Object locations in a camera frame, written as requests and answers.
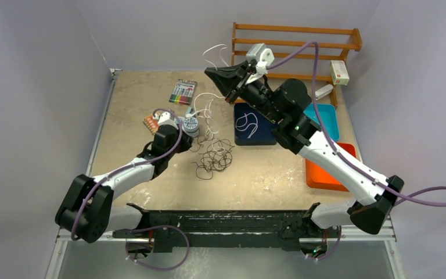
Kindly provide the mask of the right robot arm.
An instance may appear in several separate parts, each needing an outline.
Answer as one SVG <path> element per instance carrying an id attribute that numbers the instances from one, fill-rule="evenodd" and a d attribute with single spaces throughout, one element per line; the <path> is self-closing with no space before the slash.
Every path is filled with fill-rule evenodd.
<path id="1" fill-rule="evenodd" d="M 272 134 L 281 147 L 326 170 L 354 196 L 351 202 L 312 205 L 303 220 L 307 235 L 316 237 L 326 228 L 343 225 L 355 225 L 372 235 L 379 233 L 404 181 L 368 168 L 337 143 L 327 140 L 326 130 L 304 113 L 312 99 L 301 80 L 289 78 L 271 90 L 259 80 L 250 81 L 250 65 L 246 62 L 208 67 L 204 73 L 226 102 L 244 100 L 276 125 Z"/>

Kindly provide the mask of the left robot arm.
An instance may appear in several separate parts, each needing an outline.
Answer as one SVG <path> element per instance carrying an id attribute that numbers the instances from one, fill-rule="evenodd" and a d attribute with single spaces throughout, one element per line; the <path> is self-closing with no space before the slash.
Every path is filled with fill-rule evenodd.
<path id="1" fill-rule="evenodd" d="M 73 241 L 97 241 L 107 231 L 128 230 L 142 238 L 150 230 L 142 208 L 135 205 L 113 207 L 113 201 L 141 183 L 157 178 L 170 159 L 188 151 L 193 138 L 186 132 L 163 124 L 153 141 L 129 163 L 105 174 L 88 177 L 80 174 L 71 183 L 57 214 L 55 223 L 70 232 Z"/>

